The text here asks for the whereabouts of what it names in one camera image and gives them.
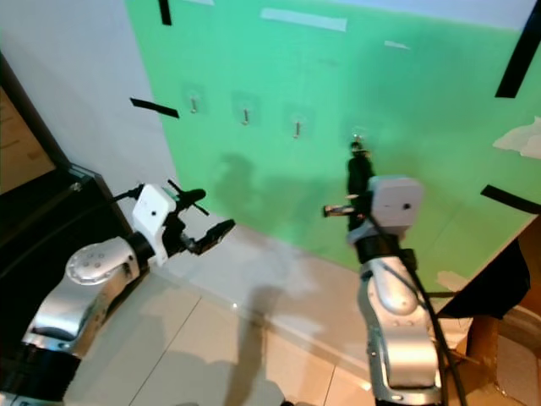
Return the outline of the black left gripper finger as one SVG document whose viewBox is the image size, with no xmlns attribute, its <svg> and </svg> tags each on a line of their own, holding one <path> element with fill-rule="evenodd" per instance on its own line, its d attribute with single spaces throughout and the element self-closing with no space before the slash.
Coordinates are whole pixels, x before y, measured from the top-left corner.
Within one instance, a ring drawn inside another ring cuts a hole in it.
<svg viewBox="0 0 541 406">
<path fill-rule="evenodd" d="M 214 227 L 208 229 L 201 239 L 193 242 L 193 254 L 203 255 L 206 251 L 216 247 L 233 228 L 236 227 L 236 222 L 232 219 L 227 219 Z"/>
<path fill-rule="evenodd" d="M 191 189 L 184 190 L 178 186 L 178 183 L 175 183 L 173 179 L 168 179 L 167 184 L 169 184 L 175 192 L 175 211 L 185 211 L 191 206 L 198 209 L 204 214 L 209 214 L 208 210 L 202 208 L 198 205 L 198 201 L 203 200 L 206 197 L 206 193 L 203 189 Z"/>
</svg>

